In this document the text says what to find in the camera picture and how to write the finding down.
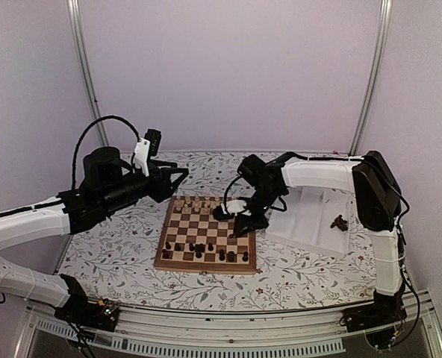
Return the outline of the dark wooden king piece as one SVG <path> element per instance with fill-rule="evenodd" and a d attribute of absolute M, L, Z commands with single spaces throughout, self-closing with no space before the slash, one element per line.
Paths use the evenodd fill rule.
<path fill-rule="evenodd" d="M 195 257 L 196 257 L 197 259 L 201 259 L 201 258 L 202 258 L 202 255 L 203 255 L 202 249 L 201 249 L 201 248 L 197 248 L 197 249 L 195 250 Z"/>

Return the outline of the wooden chess board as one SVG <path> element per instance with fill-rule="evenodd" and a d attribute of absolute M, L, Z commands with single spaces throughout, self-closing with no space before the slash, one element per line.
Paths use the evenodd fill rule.
<path fill-rule="evenodd" d="M 182 200 L 185 202 L 186 197 L 190 197 L 192 201 L 191 213 L 183 213 L 184 205 L 182 207 L 182 214 L 174 213 L 175 201 Z M 198 197 L 202 202 L 199 213 L 193 212 L 195 196 L 176 195 L 170 199 L 156 251 L 154 267 L 159 271 L 185 273 L 201 273 L 206 271 L 209 274 L 254 274 L 257 270 L 255 233 L 251 232 L 239 238 L 230 238 L 234 220 L 217 221 L 214 219 L 212 215 L 213 209 L 219 205 L 214 203 L 214 196 L 210 196 L 209 214 L 202 214 L 205 196 Z M 165 242 L 169 242 L 172 246 L 172 257 L 170 260 L 162 258 L 162 249 L 165 246 Z M 175 251 L 175 243 L 180 244 L 180 251 Z M 199 243 L 205 244 L 205 252 L 201 259 L 195 257 L 195 251 L 189 250 L 189 243 L 195 245 L 195 250 Z M 213 244 L 214 249 L 212 251 L 208 250 L 208 243 Z M 219 260 L 220 249 L 223 249 L 225 252 L 224 261 Z M 237 255 L 235 263 L 227 261 L 227 253 L 229 251 L 233 251 Z M 242 261 L 245 251 L 249 252 L 248 262 Z"/>

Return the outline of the white plastic compartment tray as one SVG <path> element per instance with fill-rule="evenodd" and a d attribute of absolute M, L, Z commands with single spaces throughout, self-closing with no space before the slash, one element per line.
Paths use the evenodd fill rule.
<path fill-rule="evenodd" d="M 330 228 L 336 217 L 349 220 L 352 195 L 339 189 L 291 188 L 287 211 L 273 211 L 265 237 L 279 244 L 342 259 L 349 248 L 349 230 Z"/>

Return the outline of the dark chess piece corner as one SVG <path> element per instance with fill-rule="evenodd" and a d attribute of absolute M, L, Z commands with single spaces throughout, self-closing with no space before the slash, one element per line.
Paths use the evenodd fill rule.
<path fill-rule="evenodd" d="M 162 249 L 162 258 L 165 260 L 170 260 L 172 257 L 172 252 L 171 252 L 171 244 L 169 242 L 165 242 L 165 246 Z"/>

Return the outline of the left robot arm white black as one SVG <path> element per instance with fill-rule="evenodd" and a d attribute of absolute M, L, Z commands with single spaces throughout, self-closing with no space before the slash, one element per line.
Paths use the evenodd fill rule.
<path fill-rule="evenodd" d="M 158 203 L 170 198 L 188 170 L 155 160 L 155 154 L 138 143 L 134 161 L 128 163 L 117 148 L 97 148 L 83 160 L 84 179 L 78 188 L 0 212 L 0 251 L 35 239 L 88 231 L 146 196 Z M 43 274 L 2 257 L 0 293 L 61 307 L 78 324 L 93 317 L 87 295 L 74 277 Z"/>

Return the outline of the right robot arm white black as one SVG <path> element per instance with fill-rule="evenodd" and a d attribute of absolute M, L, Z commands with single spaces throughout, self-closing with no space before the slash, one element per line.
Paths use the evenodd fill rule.
<path fill-rule="evenodd" d="M 406 317 L 401 219 L 409 206 L 379 152 L 306 157 L 289 151 L 269 162 L 252 154 L 238 166 L 237 176 L 254 189 L 252 196 L 224 198 L 214 214 L 219 220 L 234 219 L 236 237 L 264 230 L 285 245 L 343 257 L 355 213 L 373 244 L 376 286 L 373 302 L 345 310 L 344 320 L 365 327 Z"/>

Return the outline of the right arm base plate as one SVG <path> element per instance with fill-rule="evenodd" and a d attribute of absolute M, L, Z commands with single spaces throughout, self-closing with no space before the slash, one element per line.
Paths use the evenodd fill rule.
<path fill-rule="evenodd" d="M 348 333 L 369 330 L 387 325 L 385 329 L 374 330 L 366 335 L 367 343 L 378 350 L 392 348 L 405 326 L 407 314 L 402 299 L 388 297 L 386 301 L 375 301 L 360 307 L 345 309 L 339 324 Z"/>

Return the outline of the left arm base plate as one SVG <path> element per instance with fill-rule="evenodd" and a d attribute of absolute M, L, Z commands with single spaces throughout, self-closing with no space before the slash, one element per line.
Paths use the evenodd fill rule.
<path fill-rule="evenodd" d="M 119 303 L 107 298 L 89 301 L 72 295 L 62 307 L 55 307 L 55 317 L 82 327 L 114 332 L 119 320 Z"/>

